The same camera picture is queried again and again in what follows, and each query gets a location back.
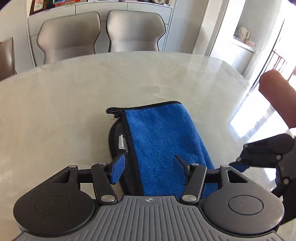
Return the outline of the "grey chair far left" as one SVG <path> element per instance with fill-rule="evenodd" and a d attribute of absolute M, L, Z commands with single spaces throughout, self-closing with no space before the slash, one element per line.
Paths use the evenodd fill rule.
<path fill-rule="evenodd" d="M 16 75 L 14 40 L 8 38 L 0 45 L 0 80 Z"/>

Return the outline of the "blue microfiber towel black trim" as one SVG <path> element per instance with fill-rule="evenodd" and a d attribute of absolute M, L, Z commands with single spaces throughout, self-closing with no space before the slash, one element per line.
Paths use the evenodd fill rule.
<path fill-rule="evenodd" d="M 109 132 L 112 158 L 125 153 L 119 183 L 125 195 L 181 197 L 186 175 L 175 156 L 186 164 L 214 165 L 185 107 L 167 101 L 133 108 L 108 108 L 117 120 Z"/>

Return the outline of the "grey chair right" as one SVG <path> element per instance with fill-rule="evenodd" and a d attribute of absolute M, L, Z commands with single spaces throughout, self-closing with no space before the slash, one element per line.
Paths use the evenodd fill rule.
<path fill-rule="evenodd" d="M 144 11 L 111 10 L 106 20 L 109 52 L 159 51 L 166 32 L 163 18 Z"/>

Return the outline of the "white mug on shelf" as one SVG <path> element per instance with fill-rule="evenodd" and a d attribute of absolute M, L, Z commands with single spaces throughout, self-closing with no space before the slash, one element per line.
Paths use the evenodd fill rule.
<path fill-rule="evenodd" d="M 246 41 L 249 38 L 249 36 L 250 32 L 247 30 L 247 28 L 243 26 L 239 26 L 234 33 L 234 37 L 243 42 Z"/>

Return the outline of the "grey chair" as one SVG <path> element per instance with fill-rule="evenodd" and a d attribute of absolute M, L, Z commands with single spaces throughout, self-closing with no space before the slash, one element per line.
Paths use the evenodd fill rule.
<path fill-rule="evenodd" d="M 144 11 L 111 10 L 106 20 L 109 52 L 159 51 L 166 32 L 163 18 Z"/>
<path fill-rule="evenodd" d="M 0 45 L 0 80 L 16 75 L 14 40 L 8 38 Z"/>
<path fill-rule="evenodd" d="M 37 45 L 45 55 L 44 64 L 95 54 L 101 33 L 99 13 L 91 11 L 47 20 L 37 35 Z"/>

